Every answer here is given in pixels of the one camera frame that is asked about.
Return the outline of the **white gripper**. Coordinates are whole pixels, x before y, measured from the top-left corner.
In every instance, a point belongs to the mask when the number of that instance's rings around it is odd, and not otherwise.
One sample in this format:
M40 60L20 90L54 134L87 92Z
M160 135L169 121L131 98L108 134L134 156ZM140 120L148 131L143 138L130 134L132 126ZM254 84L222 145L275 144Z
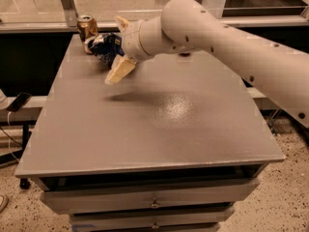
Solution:
M135 69L136 62L151 59L151 56L144 50L140 43L140 29L143 20L129 22L125 18L116 15L115 21L118 29L122 33L122 49L125 56L117 55L115 57L111 70L104 80L107 85L119 83Z

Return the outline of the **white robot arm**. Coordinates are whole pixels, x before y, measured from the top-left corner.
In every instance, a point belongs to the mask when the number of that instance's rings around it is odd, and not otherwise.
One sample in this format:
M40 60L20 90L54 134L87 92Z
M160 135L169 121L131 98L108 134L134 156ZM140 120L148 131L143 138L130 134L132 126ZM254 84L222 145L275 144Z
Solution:
M308 53L224 24L195 0L170 0L150 20L115 20L125 54L115 58L107 84L120 82L157 54L204 50L309 128Z

